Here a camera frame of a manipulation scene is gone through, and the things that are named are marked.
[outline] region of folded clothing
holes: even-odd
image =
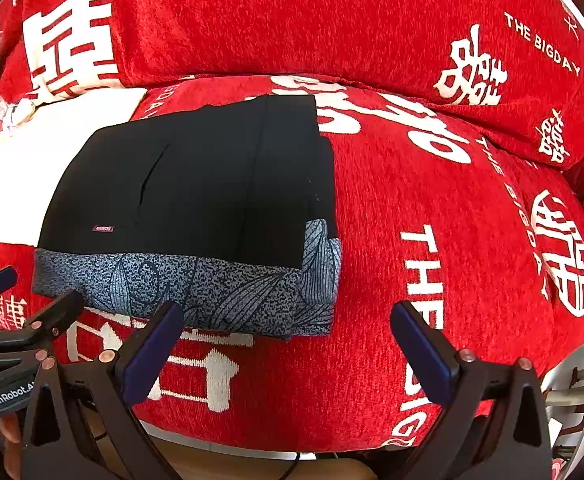
[[[334,158],[313,96],[261,96],[96,132],[44,218],[34,291],[186,325],[329,333],[341,262]]]

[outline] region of fingers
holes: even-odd
[[[0,431],[2,435],[13,444],[21,443],[21,429],[16,413],[11,413],[0,418]]]
[[[3,467],[12,480],[21,478],[21,445],[5,439],[3,452]]]

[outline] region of black fabric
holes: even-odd
[[[316,148],[311,151],[309,169],[308,217],[322,218],[328,228],[328,238],[338,238],[336,229],[336,196],[334,193],[334,152],[330,139],[317,137]]]
[[[58,184],[38,246],[299,269],[306,222],[318,218],[336,238],[314,97],[261,96],[95,132]]]

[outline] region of cable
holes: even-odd
[[[292,463],[292,465],[288,468],[287,471],[285,471],[283,473],[283,476],[281,478],[279,478],[278,480],[286,480],[286,478],[292,474],[292,472],[294,471],[294,468],[296,468],[296,466],[298,465],[298,461],[300,459],[301,459],[301,454],[297,453],[296,458],[294,459],[294,462]]]

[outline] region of gray cloth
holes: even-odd
[[[149,318],[166,300],[183,307],[185,326],[288,338],[330,333],[341,243],[325,220],[306,224],[301,269],[170,254],[69,254],[37,249],[32,290],[68,290],[87,305]]]

